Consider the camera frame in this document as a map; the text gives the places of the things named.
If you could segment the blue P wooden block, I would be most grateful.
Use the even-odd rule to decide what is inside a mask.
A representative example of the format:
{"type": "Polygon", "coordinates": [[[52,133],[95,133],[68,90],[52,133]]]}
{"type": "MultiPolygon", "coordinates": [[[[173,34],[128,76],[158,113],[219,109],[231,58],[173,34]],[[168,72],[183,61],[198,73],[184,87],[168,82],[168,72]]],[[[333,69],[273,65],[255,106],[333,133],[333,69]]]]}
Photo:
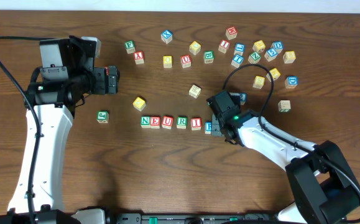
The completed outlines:
{"type": "Polygon", "coordinates": [[[211,134],[211,131],[212,131],[212,122],[207,121],[205,123],[205,134],[211,134]]]}

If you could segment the green N wooden block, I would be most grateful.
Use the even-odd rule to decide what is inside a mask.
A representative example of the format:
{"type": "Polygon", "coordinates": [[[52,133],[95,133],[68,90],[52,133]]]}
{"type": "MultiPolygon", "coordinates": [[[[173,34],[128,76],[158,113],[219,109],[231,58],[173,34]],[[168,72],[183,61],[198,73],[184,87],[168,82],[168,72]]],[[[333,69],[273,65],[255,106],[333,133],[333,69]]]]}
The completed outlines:
{"type": "Polygon", "coordinates": [[[142,116],[140,121],[141,127],[150,128],[150,119],[151,119],[150,116],[142,116]]]}

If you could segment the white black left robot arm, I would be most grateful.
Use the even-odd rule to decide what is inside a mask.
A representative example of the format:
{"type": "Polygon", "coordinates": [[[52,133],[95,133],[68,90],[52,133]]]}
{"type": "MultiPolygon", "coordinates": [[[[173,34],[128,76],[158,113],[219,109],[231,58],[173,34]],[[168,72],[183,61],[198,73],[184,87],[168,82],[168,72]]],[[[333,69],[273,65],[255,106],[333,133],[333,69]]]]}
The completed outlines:
{"type": "Polygon", "coordinates": [[[38,99],[48,90],[77,90],[81,94],[104,95],[118,91],[120,72],[115,66],[80,71],[64,79],[65,67],[36,68],[28,87],[27,142],[21,173],[8,211],[0,223],[115,223],[104,207],[86,207],[73,215],[63,212],[62,170],[67,137],[73,125],[76,101],[38,99]]]}

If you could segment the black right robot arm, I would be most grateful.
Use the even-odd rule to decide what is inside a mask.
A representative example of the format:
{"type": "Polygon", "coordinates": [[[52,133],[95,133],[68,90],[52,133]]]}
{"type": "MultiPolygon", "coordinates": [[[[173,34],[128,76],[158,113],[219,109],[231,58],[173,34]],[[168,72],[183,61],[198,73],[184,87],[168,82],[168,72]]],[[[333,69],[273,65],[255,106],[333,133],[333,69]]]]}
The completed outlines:
{"type": "Polygon", "coordinates": [[[350,222],[347,215],[360,207],[360,185],[335,143],[303,141],[238,106],[213,114],[228,142],[261,153],[286,172],[294,201],[277,214],[278,222],[350,222]]]}

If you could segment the green R wooden block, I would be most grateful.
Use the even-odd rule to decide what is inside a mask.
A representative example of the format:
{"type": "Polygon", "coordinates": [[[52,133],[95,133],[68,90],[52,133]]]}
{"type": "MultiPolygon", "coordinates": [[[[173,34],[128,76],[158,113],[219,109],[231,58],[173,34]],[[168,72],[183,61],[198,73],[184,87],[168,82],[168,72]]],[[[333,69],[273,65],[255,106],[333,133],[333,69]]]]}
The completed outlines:
{"type": "Polygon", "coordinates": [[[177,129],[186,129],[187,128],[187,117],[179,116],[177,118],[177,129]]]}

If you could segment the red E wooden block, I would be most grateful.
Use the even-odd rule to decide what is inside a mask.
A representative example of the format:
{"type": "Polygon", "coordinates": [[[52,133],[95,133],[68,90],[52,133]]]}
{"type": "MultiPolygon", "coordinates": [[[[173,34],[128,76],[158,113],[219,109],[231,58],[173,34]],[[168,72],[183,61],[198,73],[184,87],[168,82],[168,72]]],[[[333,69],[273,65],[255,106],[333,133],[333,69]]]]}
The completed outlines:
{"type": "Polygon", "coordinates": [[[151,116],[150,117],[150,127],[152,129],[160,128],[160,117],[159,116],[151,116]]]}

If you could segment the yellow S wooden block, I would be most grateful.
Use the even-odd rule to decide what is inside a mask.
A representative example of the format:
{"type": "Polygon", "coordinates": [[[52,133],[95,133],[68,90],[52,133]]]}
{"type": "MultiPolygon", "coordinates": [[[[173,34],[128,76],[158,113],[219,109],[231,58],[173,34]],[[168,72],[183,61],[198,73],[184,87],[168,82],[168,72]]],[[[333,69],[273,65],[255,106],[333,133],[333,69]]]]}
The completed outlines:
{"type": "Polygon", "coordinates": [[[265,78],[262,76],[256,76],[253,82],[252,87],[256,89],[262,89],[265,83],[265,78]]]}

